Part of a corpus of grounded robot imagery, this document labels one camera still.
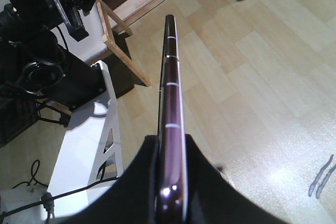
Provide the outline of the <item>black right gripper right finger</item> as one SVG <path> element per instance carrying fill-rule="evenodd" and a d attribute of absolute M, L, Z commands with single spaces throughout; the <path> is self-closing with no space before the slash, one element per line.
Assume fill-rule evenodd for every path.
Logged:
<path fill-rule="evenodd" d="M 187 223 L 285 223 L 244 197 L 186 136 Z"/>

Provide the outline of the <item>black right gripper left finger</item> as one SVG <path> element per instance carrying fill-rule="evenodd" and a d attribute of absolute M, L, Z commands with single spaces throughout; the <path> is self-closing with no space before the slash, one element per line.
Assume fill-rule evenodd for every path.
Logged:
<path fill-rule="evenodd" d="M 159 138 L 148 135 L 122 176 L 89 207 L 62 223 L 156 223 L 155 172 Z"/>

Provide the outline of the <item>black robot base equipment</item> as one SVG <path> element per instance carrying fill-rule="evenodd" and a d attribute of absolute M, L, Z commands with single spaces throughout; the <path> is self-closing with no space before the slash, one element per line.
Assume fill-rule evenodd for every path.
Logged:
<path fill-rule="evenodd" d="M 38 121 L 50 100 L 75 110 L 106 91 L 99 64 L 60 45 L 54 28 L 88 37 L 81 14 L 96 0 L 9 0 L 1 11 L 1 146 Z"/>

